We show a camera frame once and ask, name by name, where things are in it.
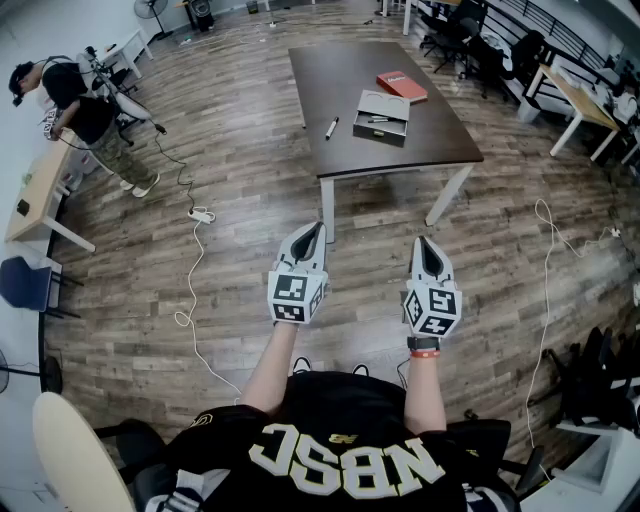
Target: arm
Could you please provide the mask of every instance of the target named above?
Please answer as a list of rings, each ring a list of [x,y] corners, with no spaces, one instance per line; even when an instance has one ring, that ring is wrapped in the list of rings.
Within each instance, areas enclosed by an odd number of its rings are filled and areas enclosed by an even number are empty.
[[[79,109],[80,100],[75,100],[73,103],[71,103],[71,105],[64,109],[62,115],[60,116],[60,119],[58,119],[58,122],[52,128],[51,132],[59,138],[62,134],[62,129],[66,128],[69,125],[71,119],[73,119],[73,116],[76,115],[76,112],[78,112]]]
[[[404,424],[416,435],[430,430],[447,430],[436,361],[435,357],[410,358]]]
[[[273,414],[284,398],[298,326],[278,322],[238,403]]]

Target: light wood desk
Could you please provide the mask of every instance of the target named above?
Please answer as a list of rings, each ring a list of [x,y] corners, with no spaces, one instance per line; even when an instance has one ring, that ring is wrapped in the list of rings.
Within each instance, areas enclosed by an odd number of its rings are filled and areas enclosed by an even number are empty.
[[[78,139],[74,137],[71,144],[77,143]],[[18,240],[33,228],[44,224],[87,251],[94,252],[96,250],[95,245],[87,242],[49,216],[54,192],[58,190],[65,195],[69,194],[66,189],[61,189],[58,183],[69,161],[71,150],[71,146],[62,141],[51,142],[47,153],[33,161],[29,169],[32,174],[31,181],[18,194],[4,237],[5,242]],[[21,199],[29,203],[29,212],[26,215],[19,214],[17,210]]]
[[[540,64],[538,68],[538,72],[531,82],[531,86],[529,86],[529,90],[527,91],[527,97],[533,98],[538,90],[540,89],[540,85],[542,83],[543,77],[546,76],[549,81],[555,85],[558,90],[562,93],[562,95],[567,99],[567,101],[571,104],[571,106],[576,111],[576,115],[571,121],[571,124],[564,131],[556,145],[553,146],[549,154],[551,156],[556,156],[558,151],[562,149],[565,143],[571,137],[571,134],[575,131],[578,125],[582,121],[587,121],[589,123],[599,124],[601,126],[605,126],[611,130],[611,133],[607,136],[606,139],[600,144],[598,149],[596,149],[595,153],[591,155],[591,160],[595,160],[600,156],[600,153],[604,151],[609,143],[613,140],[616,134],[620,131],[620,128],[616,124],[616,122],[606,115],[598,105],[594,103],[594,101],[589,98],[589,95],[584,92],[580,88],[571,87],[567,81],[562,78],[560,75],[557,75],[551,71],[549,66],[545,66],[544,64]]]

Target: fan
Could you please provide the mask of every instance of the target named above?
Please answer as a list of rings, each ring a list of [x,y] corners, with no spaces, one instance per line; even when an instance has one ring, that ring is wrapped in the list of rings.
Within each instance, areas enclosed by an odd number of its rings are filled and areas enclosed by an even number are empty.
[[[18,375],[30,375],[31,377],[44,377],[45,389],[44,391],[52,391],[54,393],[62,393],[62,372],[60,371],[60,365],[53,357],[47,357],[44,360],[44,375],[36,372],[28,372],[25,370],[18,370],[16,368],[9,368],[7,360],[4,358],[4,354],[0,350],[0,393],[2,393],[9,385],[9,374],[16,373]]]
[[[170,30],[169,32],[164,31],[162,23],[160,23],[160,18],[158,18],[158,15],[164,11],[166,7],[167,0],[135,0],[135,3],[133,4],[133,10],[138,18],[145,20],[155,18],[158,25],[160,25],[160,33],[156,34],[153,37],[154,39],[164,39],[165,37],[169,37],[173,34],[173,30]]]

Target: trash can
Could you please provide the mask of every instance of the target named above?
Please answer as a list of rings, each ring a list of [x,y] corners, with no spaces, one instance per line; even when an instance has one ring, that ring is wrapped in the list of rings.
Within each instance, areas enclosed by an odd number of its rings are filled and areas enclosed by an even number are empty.
[[[540,105],[533,98],[524,97],[518,109],[518,121],[521,123],[532,123],[540,113]]]

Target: table leg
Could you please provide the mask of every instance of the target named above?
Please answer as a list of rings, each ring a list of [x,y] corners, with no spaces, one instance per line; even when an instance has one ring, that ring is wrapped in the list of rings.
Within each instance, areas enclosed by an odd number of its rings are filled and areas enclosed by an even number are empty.
[[[65,228],[62,224],[60,224],[55,219],[52,219],[49,216],[46,216],[43,220],[45,226],[49,226],[54,231],[60,233],[63,237],[71,240],[73,243],[79,245],[83,249],[86,249],[89,252],[95,252],[96,246],[87,242],[84,238],[76,235],[73,231],[68,228]]]
[[[133,71],[133,73],[138,77],[138,78],[142,78],[142,73],[140,73],[140,70],[138,69],[138,66],[136,66],[136,63],[133,62],[133,59],[129,58],[129,56],[127,55],[126,52],[122,51],[120,52],[122,53],[122,56],[124,57],[124,60],[127,61],[127,65],[129,66],[129,68]]]
[[[632,156],[636,151],[638,151],[638,148],[639,148],[639,147],[640,147],[640,142],[636,142],[636,145],[635,145],[635,146],[633,146],[633,147],[631,148],[631,151],[629,151],[629,152],[627,153],[627,156],[625,156],[625,157],[622,159],[622,165],[626,164],[626,163],[629,161],[629,158],[631,158],[631,156]]]
[[[142,44],[142,47],[144,48],[144,53],[147,54],[147,57],[149,57],[149,60],[153,60],[153,54],[151,53],[151,50],[149,50],[149,45],[147,45],[147,43],[145,42],[141,32],[138,32],[138,39],[140,40],[140,44]]]
[[[527,89],[527,94],[526,96],[528,98],[532,98],[533,95],[536,92],[536,89],[538,88],[538,85],[540,84],[540,82],[542,81],[542,69],[538,68],[538,71],[536,72],[536,76],[533,77],[533,81],[531,82],[531,85],[529,86],[529,89]]]
[[[558,139],[558,142],[556,142],[556,145],[553,146],[553,148],[551,148],[551,151],[549,151],[549,154],[551,156],[556,156],[558,154],[558,151],[560,151],[564,147],[564,145],[569,140],[569,137],[571,137],[571,134],[574,131],[576,131],[576,128],[581,122],[582,122],[582,114],[580,114],[579,112],[576,112],[576,117],[574,117],[573,121],[571,121],[571,124],[567,126],[567,129],[564,131],[562,136]]]
[[[598,149],[596,149],[596,152],[593,155],[591,155],[592,162],[596,161],[596,159],[600,156],[600,153],[604,151],[604,148],[606,148],[609,145],[609,142],[613,140],[613,138],[617,135],[617,133],[618,133],[618,130],[611,130],[611,133],[607,135],[607,138],[602,141],[602,144],[600,144],[600,146],[598,146]]]
[[[431,211],[429,211],[429,214],[424,219],[427,226],[433,226],[438,221],[444,209],[457,194],[458,190],[464,183],[464,180],[467,179],[467,176],[469,176],[471,169],[473,169],[473,164],[463,167],[451,177],[449,182],[442,189],[442,192],[440,192],[435,204],[431,207]]]
[[[409,23],[411,23],[411,1],[407,0],[404,4],[404,27],[402,28],[402,33],[405,36],[409,35]]]
[[[336,226],[334,223],[335,198],[334,187],[331,178],[320,180],[320,192],[322,194],[322,221],[327,226],[327,243],[336,241]]]

